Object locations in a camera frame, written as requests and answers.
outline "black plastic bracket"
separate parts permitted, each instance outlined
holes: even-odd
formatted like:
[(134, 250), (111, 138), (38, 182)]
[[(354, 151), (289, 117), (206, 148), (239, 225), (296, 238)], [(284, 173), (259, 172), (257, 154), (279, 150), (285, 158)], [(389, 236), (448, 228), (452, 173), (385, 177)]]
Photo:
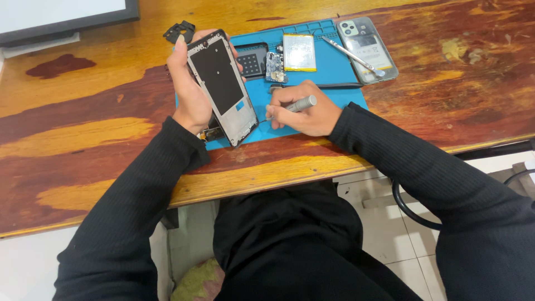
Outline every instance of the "black plastic bracket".
[(175, 44), (180, 35), (184, 36), (184, 41), (189, 43), (193, 39), (193, 34), (195, 33), (195, 25), (182, 21), (182, 23), (171, 26), (163, 35), (163, 37), (169, 42)]

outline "black graphite sheet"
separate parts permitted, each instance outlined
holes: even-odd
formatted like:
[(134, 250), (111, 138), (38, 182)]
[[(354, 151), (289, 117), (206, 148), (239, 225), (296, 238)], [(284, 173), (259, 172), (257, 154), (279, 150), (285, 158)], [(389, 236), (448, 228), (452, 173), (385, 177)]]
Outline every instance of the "black graphite sheet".
[(240, 99), (243, 93), (231, 66), (223, 40), (190, 56), (197, 74), (204, 81), (220, 115), (226, 113)]

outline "screwdriver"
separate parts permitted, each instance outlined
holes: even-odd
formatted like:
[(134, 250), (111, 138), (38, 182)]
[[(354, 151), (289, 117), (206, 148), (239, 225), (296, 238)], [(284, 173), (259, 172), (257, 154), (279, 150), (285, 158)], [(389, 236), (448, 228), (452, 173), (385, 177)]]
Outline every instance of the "screwdriver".
[[(307, 96), (305, 98), (299, 99), (298, 101), (290, 104), (289, 106), (285, 107), (285, 109), (295, 113), (295, 112), (302, 111), (304, 109), (311, 108), (311, 107), (315, 106), (316, 103), (317, 103), (316, 102), (316, 97), (314, 95), (310, 95), (310, 96)], [(272, 117), (266, 118), (264, 121), (271, 121), (273, 119), (274, 118), (272, 116)]]

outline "black sleeve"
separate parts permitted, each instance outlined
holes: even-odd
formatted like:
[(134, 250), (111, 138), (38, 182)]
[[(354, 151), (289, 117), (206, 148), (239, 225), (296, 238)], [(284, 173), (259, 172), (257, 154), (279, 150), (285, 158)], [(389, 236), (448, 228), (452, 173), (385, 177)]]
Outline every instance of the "black sleeve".
[(210, 161), (171, 117), (104, 193), (58, 255), (54, 300), (157, 300), (149, 237), (180, 175)]
[(533, 300), (530, 198), (353, 103), (328, 139), (398, 180), (441, 220), (437, 264), (449, 300)]

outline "circuit board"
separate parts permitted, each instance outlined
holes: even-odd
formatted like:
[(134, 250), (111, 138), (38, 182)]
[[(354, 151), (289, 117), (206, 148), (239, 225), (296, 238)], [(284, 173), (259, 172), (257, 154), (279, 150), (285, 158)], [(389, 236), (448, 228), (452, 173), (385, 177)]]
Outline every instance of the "circuit board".
[(288, 82), (288, 76), (284, 73), (284, 58), (282, 54), (273, 52), (266, 54), (266, 80), (283, 84)]

